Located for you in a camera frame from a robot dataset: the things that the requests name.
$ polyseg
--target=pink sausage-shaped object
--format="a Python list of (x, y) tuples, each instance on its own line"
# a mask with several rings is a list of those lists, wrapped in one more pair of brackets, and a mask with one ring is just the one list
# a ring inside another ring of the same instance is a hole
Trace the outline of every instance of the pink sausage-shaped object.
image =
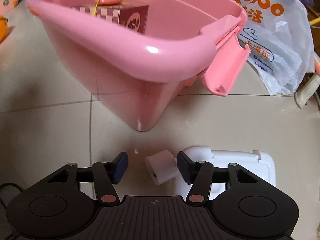
[(99, 2), (99, 5), (115, 5), (122, 3), (122, 0), (94, 0), (95, 3)]

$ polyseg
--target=circular logo on box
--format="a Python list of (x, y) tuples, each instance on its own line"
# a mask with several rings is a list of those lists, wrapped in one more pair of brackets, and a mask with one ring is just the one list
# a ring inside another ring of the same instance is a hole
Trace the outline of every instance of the circular logo on box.
[(133, 13), (127, 22), (127, 28), (138, 31), (141, 22), (140, 14), (135, 12)]

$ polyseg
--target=ribbed black surface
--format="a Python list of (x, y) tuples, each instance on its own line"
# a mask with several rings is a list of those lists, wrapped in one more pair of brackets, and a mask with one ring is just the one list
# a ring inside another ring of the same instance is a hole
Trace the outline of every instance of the ribbed black surface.
[(69, 240), (228, 240), (203, 207), (181, 197), (127, 196), (124, 203), (100, 210), (94, 222)]

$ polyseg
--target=pink plastic bin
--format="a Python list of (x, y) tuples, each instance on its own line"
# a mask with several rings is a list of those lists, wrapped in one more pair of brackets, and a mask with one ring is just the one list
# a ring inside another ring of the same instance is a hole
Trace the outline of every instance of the pink plastic bin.
[(124, 0), (149, 5), (145, 34), (72, 10), (94, 0), (27, 0), (73, 75), (138, 131), (151, 129), (197, 77), (227, 96), (249, 55), (247, 21), (231, 0)]

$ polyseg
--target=maroon cardboard box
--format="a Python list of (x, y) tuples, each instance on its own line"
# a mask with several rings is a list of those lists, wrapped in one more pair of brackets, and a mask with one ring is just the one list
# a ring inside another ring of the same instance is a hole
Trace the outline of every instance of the maroon cardboard box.
[[(75, 6), (73, 9), (93, 14), (95, 4)], [(97, 17), (121, 24), (139, 33), (144, 33), (146, 27), (148, 5), (122, 2), (117, 5), (97, 6)]]

